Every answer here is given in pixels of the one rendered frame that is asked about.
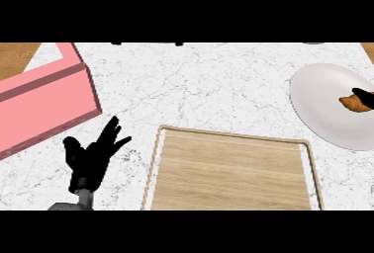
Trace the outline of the white plate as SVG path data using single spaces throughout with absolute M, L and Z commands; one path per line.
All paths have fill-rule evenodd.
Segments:
M 374 85 L 350 69 L 329 63 L 306 65 L 289 81 L 289 97 L 297 115 L 312 132 L 335 146 L 374 149 L 374 110 L 348 111 L 338 99 L 351 89 L 374 91 Z

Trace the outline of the brown croissant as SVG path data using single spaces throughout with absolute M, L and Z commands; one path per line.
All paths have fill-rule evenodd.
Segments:
M 363 101 L 356 95 L 340 97 L 338 102 L 341 106 L 353 113 L 365 113 L 372 110 L 372 108 L 363 104 Z

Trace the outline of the wooden tray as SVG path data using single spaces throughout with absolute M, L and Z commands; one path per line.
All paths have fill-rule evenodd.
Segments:
M 304 139 L 158 127 L 140 209 L 322 210 Z

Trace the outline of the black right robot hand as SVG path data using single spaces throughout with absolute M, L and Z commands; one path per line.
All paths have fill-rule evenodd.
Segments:
M 360 100 L 360 103 L 374 110 L 374 94 L 362 90 L 360 88 L 351 89 L 353 94 Z

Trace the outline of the pink box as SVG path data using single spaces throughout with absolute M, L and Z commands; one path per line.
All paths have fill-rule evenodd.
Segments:
M 102 114 L 72 42 L 62 58 L 0 81 L 0 160 Z

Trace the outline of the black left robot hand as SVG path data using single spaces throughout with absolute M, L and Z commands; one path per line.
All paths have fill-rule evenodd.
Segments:
M 112 117 L 99 135 L 99 138 L 81 147 L 78 140 L 68 136 L 63 141 L 65 163 L 71 169 L 68 191 L 74 194 L 78 190 L 94 192 L 100 186 L 109 159 L 118 149 L 130 142 L 127 136 L 116 140 L 121 130 L 118 118 Z

